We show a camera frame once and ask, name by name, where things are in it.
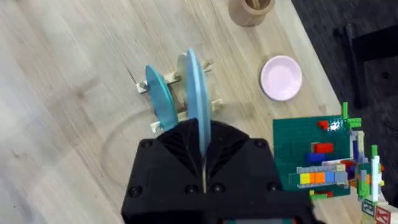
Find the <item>pink bowl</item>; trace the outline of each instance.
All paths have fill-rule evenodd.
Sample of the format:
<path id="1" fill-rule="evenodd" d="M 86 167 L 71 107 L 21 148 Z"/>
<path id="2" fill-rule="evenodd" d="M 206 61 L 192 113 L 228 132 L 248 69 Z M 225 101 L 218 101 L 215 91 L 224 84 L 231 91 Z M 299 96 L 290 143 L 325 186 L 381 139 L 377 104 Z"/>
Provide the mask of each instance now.
<path id="1" fill-rule="evenodd" d="M 260 85 L 269 98 L 285 101 L 300 90 L 302 72 L 298 63 L 288 56 L 271 58 L 262 68 Z"/>

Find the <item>light blue plate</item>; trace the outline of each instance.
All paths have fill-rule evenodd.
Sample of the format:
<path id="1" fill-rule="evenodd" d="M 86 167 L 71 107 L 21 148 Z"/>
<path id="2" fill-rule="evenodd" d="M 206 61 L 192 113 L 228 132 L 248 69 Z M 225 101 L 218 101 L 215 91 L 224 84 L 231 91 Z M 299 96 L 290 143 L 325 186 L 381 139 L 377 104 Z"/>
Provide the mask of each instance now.
<path id="1" fill-rule="evenodd" d="M 157 119 L 163 130 L 170 130 L 178 124 L 177 111 L 170 90 L 164 82 L 163 76 L 159 75 L 152 66 L 146 66 L 145 75 L 150 100 Z"/>
<path id="2" fill-rule="evenodd" d="M 187 106 L 188 118 L 198 120 L 199 149 L 202 157 L 205 157 L 211 141 L 211 111 L 205 73 L 192 49 L 187 51 Z"/>

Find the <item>lego baseplate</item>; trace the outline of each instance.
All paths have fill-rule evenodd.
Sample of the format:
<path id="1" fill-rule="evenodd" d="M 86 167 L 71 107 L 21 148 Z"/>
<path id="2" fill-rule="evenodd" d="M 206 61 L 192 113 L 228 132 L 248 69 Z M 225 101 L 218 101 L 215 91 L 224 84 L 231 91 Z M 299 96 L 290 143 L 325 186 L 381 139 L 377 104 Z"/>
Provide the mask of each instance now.
<path id="1" fill-rule="evenodd" d="M 317 121 L 328 121 L 328 129 L 320 128 Z M 297 167 L 321 165 L 305 159 L 313 143 L 333 143 L 333 152 L 327 154 L 327 160 L 350 157 L 350 130 L 346 122 L 341 115 L 274 120 L 274 160 L 285 190 L 308 190 L 289 182 L 289 174 L 296 173 Z M 333 197 L 350 194 L 350 188 L 340 185 L 321 186 L 317 190 L 332 191 Z"/>

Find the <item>circular mark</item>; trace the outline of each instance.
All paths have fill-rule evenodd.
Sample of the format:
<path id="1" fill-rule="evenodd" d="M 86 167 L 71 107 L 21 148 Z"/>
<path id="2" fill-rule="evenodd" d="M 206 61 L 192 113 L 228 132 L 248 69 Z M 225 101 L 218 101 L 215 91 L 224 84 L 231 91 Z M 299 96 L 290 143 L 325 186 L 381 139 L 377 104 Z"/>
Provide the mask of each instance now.
<path id="1" fill-rule="evenodd" d="M 214 193 L 222 193 L 225 191 L 225 187 L 223 184 L 213 184 L 213 186 L 211 186 L 211 191 Z"/>
<path id="2" fill-rule="evenodd" d="M 257 147 L 263 148 L 263 147 L 266 146 L 267 143 L 265 142 L 265 140 L 259 139 L 259 140 L 256 140 L 256 141 L 254 142 L 254 144 L 255 144 Z"/>
<path id="3" fill-rule="evenodd" d="M 270 191 L 276 191 L 276 190 L 280 190 L 280 185 L 276 182 L 271 182 L 267 185 L 267 188 Z"/>
<path id="4" fill-rule="evenodd" d="M 131 187 L 129 190 L 129 195 L 132 197 L 139 197 L 141 194 L 142 194 L 141 186 L 134 186 L 134 187 Z"/>
<path id="5" fill-rule="evenodd" d="M 390 77 L 390 74 L 388 72 L 382 72 L 381 77 L 383 77 L 384 79 L 388 79 Z"/>
<path id="6" fill-rule="evenodd" d="M 149 148 L 152 146 L 152 144 L 153 144 L 152 140 L 145 139 L 145 140 L 141 141 L 141 147 L 143 147 L 143 148 Z"/>
<path id="7" fill-rule="evenodd" d="M 193 193 L 198 193 L 199 192 L 199 188 L 196 185 L 188 185 L 185 188 L 185 193 L 186 194 L 193 194 Z"/>

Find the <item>dark carpet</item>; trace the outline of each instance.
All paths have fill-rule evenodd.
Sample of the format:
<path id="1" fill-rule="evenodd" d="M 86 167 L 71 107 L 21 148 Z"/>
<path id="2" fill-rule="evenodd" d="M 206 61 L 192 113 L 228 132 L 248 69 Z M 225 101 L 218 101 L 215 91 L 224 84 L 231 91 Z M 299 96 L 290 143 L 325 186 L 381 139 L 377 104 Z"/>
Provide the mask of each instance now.
<path id="1" fill-rule="evenodd" d="M 398 25 L 397 0 L 293 0 L 305 30 L 340 102 L 351 117 L 363 118 L 366 145 L 379 145 L 385 166 L 382 191 L 398 207 L 398 57 L 365 64 L 369 106 L 356 110 L 349 69 L 333 30 L 354 22 L 359 34 Z"/>

